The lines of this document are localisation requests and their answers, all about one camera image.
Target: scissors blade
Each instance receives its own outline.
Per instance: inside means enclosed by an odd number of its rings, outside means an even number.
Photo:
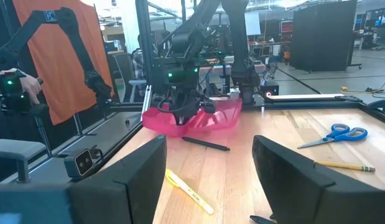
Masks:
[[[302,146],[299,146],[298,149],[303,149],[305,147],[311,147],[311,146],[317,146],[319,144],[325,144],[325,143],[332,142],[332,141],[333,141],[333,138],[323,138],[323,139],[319,139],[318,141],[310,142],[310,143],[304,144]]]

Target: scissors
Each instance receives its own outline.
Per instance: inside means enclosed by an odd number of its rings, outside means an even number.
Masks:
[[[319,144],[325,144],[329,142],[359,141],[364,139],[368,135],[368,131],[366,129],[353,128],[352,130],[350,130],[350,127],[345,124],[334,124],[332,125],[331,129],[332,132],[328,134],[325,138],[321,138],[318,141],[299,146],[298,149],[316,146]]]

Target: person's hand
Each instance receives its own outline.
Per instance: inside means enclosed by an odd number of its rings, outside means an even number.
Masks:
[[[0,71],[0,75],[5,74],[6,72],[16,72],[16,71],[17,71],[16,68],[12,68],[10,70],[3,70],[3,71]],[[26,75],[26,77],[20,78],[22,89],[28,93],[30,102],[33,105],[38,105],[40,102],[37,99],[37,95],[40,93],[40,91],[42,91],[42,87],[39,81],[37,81],[36,78],[26,74],[21,70],[20,72]]]

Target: yellow pencil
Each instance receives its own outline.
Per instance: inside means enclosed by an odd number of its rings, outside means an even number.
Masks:
[[[187,193],[194,201],[196,201],[197,204],[199,204],[207,213],[210,215],[213,214],[215,211],[214,209],[207,204],[204,199],[202,199],[196,192],[194,192],[182,179],[177,177],[171,170],[166,169],[165,174],[167,180],[173,184],[175,187],[180,187],[185,193]]]
[[[376,171],[376,169],[374,167],[368,167],[368,166],[360,166],[360,165],[353,165],[353,164],[337,164],[337,163],[334,163],[334,162],[325,162],[325,161],[314,161],[314,164],[316,164],[316,163],[324,165],[324,166],[329,166],[329,167],[361,170],[361,171],[365,171],[365,172],[374,172],[374,171]]]

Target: orange curtain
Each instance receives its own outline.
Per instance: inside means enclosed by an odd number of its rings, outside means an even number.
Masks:
[[[105,49],[93,5],[79,0],[13,0],[21,24],[33,10],[72,9],[79,31],[95,69],[112,86]],[[28,42],[42,85],[53,124],[64,122],[73,114],[96,103],[95,94],[84,84],[84,73],[69,39],[56,24],[42,24]]]

